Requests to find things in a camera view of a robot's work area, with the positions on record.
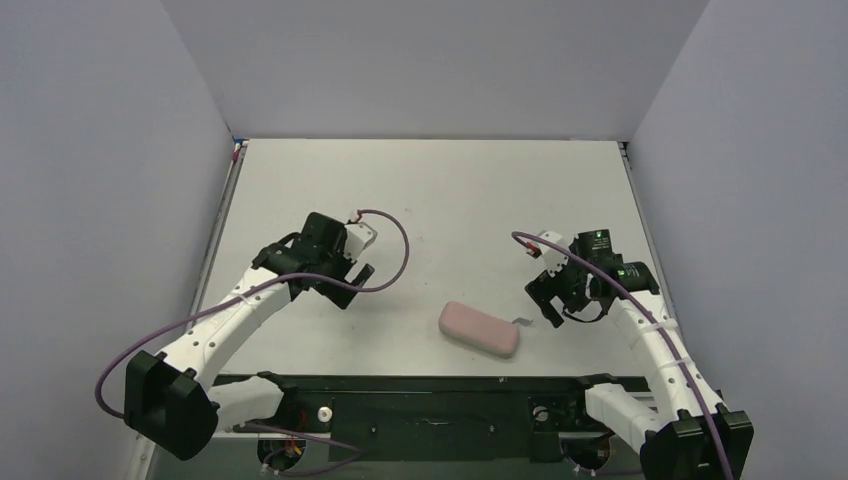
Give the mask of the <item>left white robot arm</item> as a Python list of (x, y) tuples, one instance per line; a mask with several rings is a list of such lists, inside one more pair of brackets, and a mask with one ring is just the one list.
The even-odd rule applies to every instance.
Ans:
[(229, 359), (273, 314), (310, 289), (341, 309), (373, 275), (346, 276), (376, 231), (355, 219), (312, 212), (298, 232), (262, 248), (222, 301), (158, 353), (137, 352), (125, 369), (124, 423), (180, 460), (196, 456), (215, 432), (276, 414), (284, 392), (254, 376), (238, 396), (213, 383)]

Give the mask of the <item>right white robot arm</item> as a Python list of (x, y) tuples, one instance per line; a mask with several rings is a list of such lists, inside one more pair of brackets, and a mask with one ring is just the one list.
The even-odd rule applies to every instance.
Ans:
[(649, 408), (611, 381), (585, 390), (586, 414), (639, 455), (647, 479), (739, 479), (754, 428), (730, 410), (688, 353), (659, 283), (640, 261), (625, 261), (607, 229), (561, 235), (514, 231), (512, 238), (544, 264), (525, 290), (554, 327), (592, 302), (616, 326), (653, 396)]

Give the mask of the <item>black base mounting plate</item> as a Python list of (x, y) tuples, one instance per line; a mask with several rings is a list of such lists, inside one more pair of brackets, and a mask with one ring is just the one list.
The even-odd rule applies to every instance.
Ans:
[(489, 461), (563, 459), (562, 447), (606, 448), (606, 429), (585, 411), (584, 392), (613, 383), (640, 398), (633, 376), (579, 377), (339, 376), (260, 373), (285, 397), (270, 426), (326, 434), (320, 459), (342, 461)]

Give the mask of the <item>pink umbrella case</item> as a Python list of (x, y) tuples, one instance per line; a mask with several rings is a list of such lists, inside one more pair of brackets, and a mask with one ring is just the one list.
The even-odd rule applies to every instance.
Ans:
[(499, 358), (512, 358), (519, 346), (517, 325), (456, 301), (443, 307), (438, 327), (447, 338)]

